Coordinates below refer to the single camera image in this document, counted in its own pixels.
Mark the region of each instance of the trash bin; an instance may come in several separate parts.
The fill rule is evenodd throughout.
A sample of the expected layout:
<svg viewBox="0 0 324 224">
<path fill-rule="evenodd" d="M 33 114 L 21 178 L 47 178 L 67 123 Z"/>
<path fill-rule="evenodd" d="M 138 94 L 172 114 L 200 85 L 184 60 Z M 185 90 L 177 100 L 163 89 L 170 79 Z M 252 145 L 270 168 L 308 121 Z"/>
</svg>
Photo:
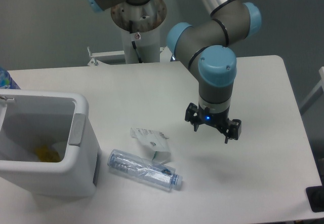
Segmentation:
<svg viewBox="0 0 324 224">
<path fill-rule="evenodd" d="M 0 177 L 36 194 L 92 195 L 101 150 L 87 100 L 8 89 L 0 89 L 0 96 Z M 52 162 L 40 156 L 53 153 Z"/>
</svg>

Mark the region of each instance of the blue bottle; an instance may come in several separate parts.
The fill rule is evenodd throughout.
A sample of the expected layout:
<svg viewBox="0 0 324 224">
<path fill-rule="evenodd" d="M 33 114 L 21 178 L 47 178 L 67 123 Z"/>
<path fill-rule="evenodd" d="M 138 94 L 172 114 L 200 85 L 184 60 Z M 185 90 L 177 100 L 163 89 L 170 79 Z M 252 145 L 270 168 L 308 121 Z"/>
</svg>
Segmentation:
<svg viewBox="0 0 324 224">
<path fill-rule="evenodd" d="M 8 71 L 0 67 L 0 89 L 20 89 Z"/>
</svg>

